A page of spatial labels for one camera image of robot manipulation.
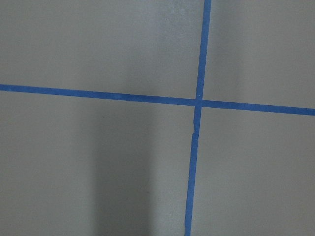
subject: blue painter's tape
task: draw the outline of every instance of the blue painter's tape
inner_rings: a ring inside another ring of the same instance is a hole
[[[183,105],[183,106],[195,106],[194,99],[176,98],[176,97],[158,97],[158,96],[133,95],[133,94],[113,93],[113,92],[95,92],[95,91],[71,90],[71,89],[62,89],[62,88],[42,88],[42,87],[2,85],[2,84],[0,84],[0,90],[11,91],[11,92],[27,92],[27,93],[39,93],[39,94],[61,95],[61,96],[87,97],[87,98],[134,101],[134,102],[149,102],[149,103],[162,103],[162,104],[173,104],[173,105]]]
[[[191,234],[193,197],[194,197],[194,189],[195,189],[196,167],[197,167],[197,156],[198,156],[198,138],[199,138],[199,132],[200,132],[203,88],[204,88],[204,80],[205,80],[208,36],[209,36],[209,26],[210,26],[210,11],[211,11],[211,0],[205,0],[204,9],[203,9],[198,77],[197,77],[197,88],[196,88],[196,105],[194,108],[194,116],[193,116],[194,133],[192,134],[191,148],[190,148],[189,177],[188,177],[186,212],[185,212],[185,236],[190,236]]]
[[[203,107],[221,108],[221,109],[234,109],[245,111],[257,111],[257,112],[274,112],[284,114],[296,114],[315,116],[315,109],[312,108],[300,108],[300,107],[284,107],[273,105],[261,105],[251,103],[238,103],[238,102],[220,102],[220,101],[207,101],[202,102]]]

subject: concrete floor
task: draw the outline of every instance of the concrete floor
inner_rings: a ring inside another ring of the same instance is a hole
[[[194,98],[202,11],[202,0],[2,0],[0,84]],[[315,108],[314,12],[213,0],[204,99]],[[193,107],[0,101],[0,235],[184,235]],[[191,235],[315,235],[314,121],[203,108]]]

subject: gray tile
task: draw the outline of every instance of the gray tile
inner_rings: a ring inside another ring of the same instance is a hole
[[[0,3],[0,83],[194,98],[203,0]]]
[[[192,107],[0,99],[2,235],[184,234]]]
[[[204,109],[192,235],[314,235],[314,121]]]
[[[315,107],[315,1],[214,0],[205,99]]]

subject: gray floor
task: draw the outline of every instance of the gray floor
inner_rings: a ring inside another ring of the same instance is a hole
[[[194,98],[202,10],[2,0],[0,84]],[[314,12],[213,0],[204,99],[315,108]],[[193,107],[0,101],[0,235],[184,235]],[[315,235],[314,121],[203,108],[192,236]]]

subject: gray surface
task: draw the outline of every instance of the gray surface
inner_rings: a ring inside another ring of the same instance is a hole
[[[315,1],[214,0],[204,98],[315,107]]]
[[[0,100],[0,235],[184,234],[193,108]]]
[[[204,109],[192,235],[315,235],[314,122]]]
[[[203,0],[2,0],[0,83],[194,98],[202,10]]]

